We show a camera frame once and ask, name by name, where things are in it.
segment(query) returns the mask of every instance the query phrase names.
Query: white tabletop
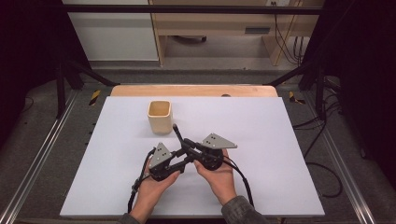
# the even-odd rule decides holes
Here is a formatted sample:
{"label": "white tabletop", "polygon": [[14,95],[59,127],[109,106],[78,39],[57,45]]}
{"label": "white tabletop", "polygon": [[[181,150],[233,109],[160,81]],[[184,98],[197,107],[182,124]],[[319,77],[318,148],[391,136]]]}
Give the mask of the white tabletop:
{"label": "white tabletop", "polygon": [[[281,98],[112,96],[106,99],[61,216],[121,216],[148,152],[159,142],[170,151],[180,149],[174,133],[151,132],[147,110],[152,100],[172,102],[183,138],[200,142],[216,133],[238,145],[229,155],[247,178],[257,211],[276,217],[324,215]],[[234,179],[237,193],[247,197],[237,172]],[[152,216],[220,217],[220,209],[191,163]]]}

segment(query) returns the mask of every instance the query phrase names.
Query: human hand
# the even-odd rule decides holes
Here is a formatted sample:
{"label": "human hand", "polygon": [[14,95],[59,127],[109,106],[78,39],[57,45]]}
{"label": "human hand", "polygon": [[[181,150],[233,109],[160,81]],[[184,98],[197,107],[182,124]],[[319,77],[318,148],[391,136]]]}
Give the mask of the human hand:
{"label": "human hand", "polygon": [[[145,173],[149,172],[150,161],[148,160],[146,163]],[[165,190],[175,183],[179,175],[180,171],[177,171],[162,181],[156,181],[151,176],[143,180],[138,190],[134,208],[129,213],[130,216],[134,217],[140,224],[146,223],[154,210],[154,206],[160,200]]]}
{"label": "human hand", "polygon": [[[228,157],[226,149],[222,150],[223,155]],[[235,185],[233,182],[233,168],[223,163],[219,169],[215,171],[206,170],[206,168],[198,161],[194,161],[195,168],[199,175],[201,175],[209,183],[213,193],[218,198],[221,205],[236,197]]]}

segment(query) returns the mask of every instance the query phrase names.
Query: black post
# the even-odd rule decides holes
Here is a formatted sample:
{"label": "black post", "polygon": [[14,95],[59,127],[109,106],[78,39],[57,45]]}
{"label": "black post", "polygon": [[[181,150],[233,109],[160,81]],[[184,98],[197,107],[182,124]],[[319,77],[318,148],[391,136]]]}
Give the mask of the black post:
{"label": "black post", "polygon": [[318,117],[321,120],[326,119],[326,111],[324,109],[325,102],[323,102],[324,82],[325,82],[324,70],[323,68],[319,67],[318,75],[317,75],[317,94],[315,98],[315,109],[317,110]]}
{"label": "black post", "polygon": [[59,67],[56,68],[56,87],[58,92],[58,115],[56,119],[59,119],[66,108],[66,98],[64,95],[64,74],[63,65],[59,63]]}

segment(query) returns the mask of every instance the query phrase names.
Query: white wall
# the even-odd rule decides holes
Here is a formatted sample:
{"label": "white wall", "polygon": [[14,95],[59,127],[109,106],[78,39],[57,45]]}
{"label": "white wall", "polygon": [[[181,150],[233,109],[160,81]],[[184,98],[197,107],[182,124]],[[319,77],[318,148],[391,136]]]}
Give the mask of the white wall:
{"label": "white wall", "polygon": [[[147,0],[63,0],[64,4],[147,5]],[[69,13],[89,61],[158,61],[148,13]]]}

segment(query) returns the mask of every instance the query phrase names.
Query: gray sleeve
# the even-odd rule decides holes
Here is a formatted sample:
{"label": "gray sleeve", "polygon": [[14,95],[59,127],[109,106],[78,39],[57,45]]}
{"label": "gray sleeve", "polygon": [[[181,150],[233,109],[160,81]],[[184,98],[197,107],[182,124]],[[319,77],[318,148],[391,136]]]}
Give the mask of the gray sleeve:
{"label": "gray sleeve", "polygon": [[125,213],[117,222],[118,224],[140,224],[134,217],[129,216],[128,213]]}
{"label": "gray sleeve", "polygon": [[237,196],[224,204],[221,213],[228,224],[269,224],[267,219],[258,213],[243,196]]}

